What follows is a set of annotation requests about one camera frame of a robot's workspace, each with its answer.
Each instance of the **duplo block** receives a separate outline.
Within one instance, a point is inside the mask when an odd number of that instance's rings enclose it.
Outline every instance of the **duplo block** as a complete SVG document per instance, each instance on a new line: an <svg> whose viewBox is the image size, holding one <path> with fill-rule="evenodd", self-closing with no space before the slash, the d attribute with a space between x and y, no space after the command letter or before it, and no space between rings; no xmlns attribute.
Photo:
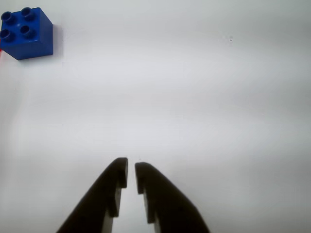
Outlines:
<svg viewBox="0 0 311 233"><path fill-rule="evenodd" d="M17 60L53 54L53 24L39 7L5 12L1 19L3 51Z"/></svg>

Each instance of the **blue lego brick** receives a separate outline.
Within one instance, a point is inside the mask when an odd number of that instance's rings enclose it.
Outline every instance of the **blue lego brick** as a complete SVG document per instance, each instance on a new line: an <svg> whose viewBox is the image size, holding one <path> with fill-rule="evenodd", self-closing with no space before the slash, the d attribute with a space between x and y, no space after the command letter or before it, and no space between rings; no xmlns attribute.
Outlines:
<svg viewBox="0 0 311 233"><path fill-rule="evenodd" d="M53 54L53 24L39 7L5 12L1 19L3 51L17 60Z"/></svg>

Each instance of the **white surface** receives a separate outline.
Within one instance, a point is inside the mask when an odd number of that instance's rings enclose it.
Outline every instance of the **white surface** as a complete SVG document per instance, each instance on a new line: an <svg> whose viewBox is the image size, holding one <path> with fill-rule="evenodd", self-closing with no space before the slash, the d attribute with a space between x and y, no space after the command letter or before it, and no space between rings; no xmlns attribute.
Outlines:
<svg viewBox="0 0 311 233"><path fill-rule="evenodd" d="M53 233L129 158L113 233L154 232L149 162L213 233L308 233L309 0L2 0L40 6L54 55L0 58L0 232Z"/></svg>

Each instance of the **lego stud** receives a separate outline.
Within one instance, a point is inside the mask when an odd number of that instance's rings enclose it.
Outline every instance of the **lego stud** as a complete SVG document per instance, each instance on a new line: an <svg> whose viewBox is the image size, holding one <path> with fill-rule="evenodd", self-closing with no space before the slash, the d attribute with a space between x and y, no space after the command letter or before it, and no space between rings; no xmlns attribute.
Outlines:
<svg viewBox="0 0 311 233"><path fill-rule="evenodd" d="M14 18L15 18L14 15L12 15L12 13L9 11L4 12L1 16L1 20L6 24L14 23Z"/></svg>
<svg viewBox="0 0 311 233"><path fill-rule="evenodd" d="M5 40L6 42L10 42L14 39L14 35L9 30L4 29L0 32L0 38L1 38L1 40Z"/></svg>
<svg viewBox="0 0 311 233"><path fill-rule="evenodd" d="M35 31L27 25L20 28L20 33L22 33L25 38L32 38L35 35Z"/></svg>
<svg viewBox="0 0 311 233"><path fill-rule="evenodd" d="M31 21L34 19L35 14L33 13L33 11L31 10L30 7L25 7L21 10L21 15L23 16L23 18L26 21Z"/></svg>

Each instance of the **white table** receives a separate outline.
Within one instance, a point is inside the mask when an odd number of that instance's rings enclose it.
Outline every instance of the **white table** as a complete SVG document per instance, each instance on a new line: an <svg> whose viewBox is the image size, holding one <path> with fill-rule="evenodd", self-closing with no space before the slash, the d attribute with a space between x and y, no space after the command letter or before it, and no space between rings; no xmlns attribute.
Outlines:
<svg viewBox="0 0 311 233"><path fill-rule="evenodd" d="M0 232L53 233L117 157L114 233L153 233L134 163L157 167L213 233L307 233L311 1L21 0L54 55L0 58Z"/></svg>

